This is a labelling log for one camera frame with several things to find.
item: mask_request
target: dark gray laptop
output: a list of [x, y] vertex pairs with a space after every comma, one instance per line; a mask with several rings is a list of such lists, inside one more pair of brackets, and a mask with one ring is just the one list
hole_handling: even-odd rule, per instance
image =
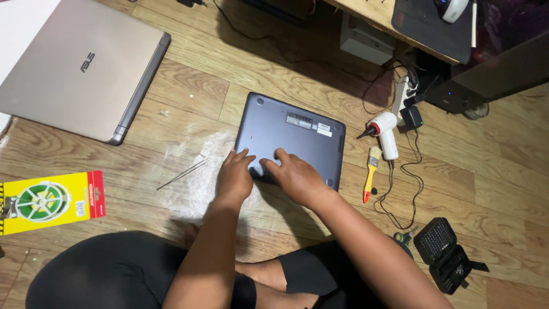
[[238, 129], [237, 152], [244, 148], [257, 158], [250, 163], [254, 178], [272, 182], [259, 159], [275, 160], [275, 150], [284, 148], [311, 164], [334, 190], [339, 189], [345, 125], [279, 100], [250, 92]]

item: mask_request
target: garden wire spool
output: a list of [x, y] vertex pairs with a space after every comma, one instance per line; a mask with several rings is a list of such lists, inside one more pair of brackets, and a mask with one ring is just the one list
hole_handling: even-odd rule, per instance
[[23, 190], [17, 196], [14, 208], [19, 218], [48, 222], [64, 214], [71, 200], [70, 193], [62, 184], [42, 181]]

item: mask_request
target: paintbrush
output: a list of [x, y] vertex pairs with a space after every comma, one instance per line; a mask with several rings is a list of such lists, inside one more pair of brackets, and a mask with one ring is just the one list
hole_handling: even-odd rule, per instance
[[364, 204], [368, 202], [370, 197], [370, 191], [372, 190], [372, 180], [374, 172], [379, 164], [379, 158], [381, 158], [381, 149], [378, 146], [370, 148], [370, 156], [368, 157], [368, 179], [366, 179], [366, 185], [364, 186], [364, 193], [362, 195], [362, 201]]

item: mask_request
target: power adapter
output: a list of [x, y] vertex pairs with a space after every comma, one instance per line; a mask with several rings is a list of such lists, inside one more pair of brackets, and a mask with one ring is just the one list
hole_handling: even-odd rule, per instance
[[421, 119], [419, 109], [415, 106], [401, 109], [400, 114], [402, 115], [402, 120], [404, 120], [408, 130], [415, 130], [423, 125], [423, 120]]

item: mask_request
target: scissors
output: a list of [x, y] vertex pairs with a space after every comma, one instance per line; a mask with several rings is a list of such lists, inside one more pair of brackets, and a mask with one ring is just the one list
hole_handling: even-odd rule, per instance
[[399, 241], [399, 242], [403, 243], [406, 247], [409, 247], [408, 243], [410, 242], [410, 239], [412, 239], [412, 237], [414, 236], [414, 234], [416, 233], [418, 228], [419, 227], [416, 225], [416, 227], [413, 228], [413, 230], [411, 230], [411, 231], [409, 231], [408, 233], [405, 233], [405, 234], [396, 232], [395, 235], [393, 235], [393, 238], [396, 241]]

